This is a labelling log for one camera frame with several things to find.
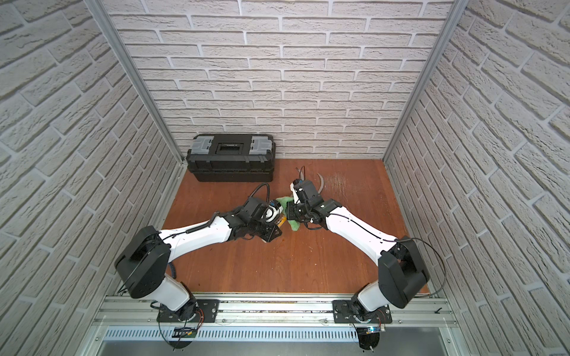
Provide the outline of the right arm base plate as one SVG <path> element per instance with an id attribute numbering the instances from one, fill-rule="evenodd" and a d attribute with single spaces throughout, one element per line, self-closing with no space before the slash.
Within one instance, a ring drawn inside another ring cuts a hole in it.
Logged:
<path id="1" fill-rule="evenodd" d="M 332 302 L 334 323 L 350 324 L 356 326 L 385 325 L 393 323 L 389 305 L 368 311 L 357 301 L 335 300 Z"/>

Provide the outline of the green rag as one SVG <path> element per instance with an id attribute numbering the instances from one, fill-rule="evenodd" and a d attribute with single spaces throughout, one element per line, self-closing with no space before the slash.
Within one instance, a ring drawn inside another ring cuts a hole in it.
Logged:
<path id="1" fill-rule="evenodd" d="M 292 229 L 292 231 L 298 231 L 301 227 L 300 222 L 298 222 L 297 220 L 295 220 L 294 216 L 292 215 L 292 211 L 294 208 L 294 198 L 293 197 L 279 197 L 276 200 L 278 200 L 284 210 L 283 213 L 286 216 L 286 222 L 289 223 L 290 228 Z"/>

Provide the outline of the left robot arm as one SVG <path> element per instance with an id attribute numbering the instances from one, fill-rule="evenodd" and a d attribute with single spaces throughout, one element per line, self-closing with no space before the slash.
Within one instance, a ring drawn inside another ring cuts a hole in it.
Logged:
<path id="1" fill-rule="evenodd" d="M 141 228 L 116 259 L 115 269 L 132 298 L 150 298 L 186 320 L 194 314 L 196 299 L 166 273 L 167 266 L 195 250 L 246 236 L 270 242 L 281 235 L 283 211 L 277 200 L 249 197 L 244 205 L 215 212 L 206 222 L 161 231 L 152 225 Z"/>

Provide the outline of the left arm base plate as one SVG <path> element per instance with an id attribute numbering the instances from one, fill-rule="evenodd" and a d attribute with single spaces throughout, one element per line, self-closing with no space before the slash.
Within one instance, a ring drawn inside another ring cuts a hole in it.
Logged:
<path id="1" fill-rule="evenodd" d="M 159 308 L 157 322 L 159 323 L 214 323 L 221 301 L 217 299 L 190 300 L 178 311 L 171 311 L 166 306 Z"/>

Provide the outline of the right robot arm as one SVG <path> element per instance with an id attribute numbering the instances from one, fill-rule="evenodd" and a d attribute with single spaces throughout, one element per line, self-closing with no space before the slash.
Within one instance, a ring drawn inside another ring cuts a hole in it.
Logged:
<path id="1" fill-rule="evenodd" d="M 411 238 L 398 239 L 372 227 L 341 203 L 325 200 L 308 179 L 294 180 L 290 189 L 293 201 L 286 208 L 289 219 L 317 224 L 338 234 L 377 265 L 377 281 L 356 292 L 348 304 L 353 314 L 363 317 L 387 304 L 403 309 L 430 280 Z"/>

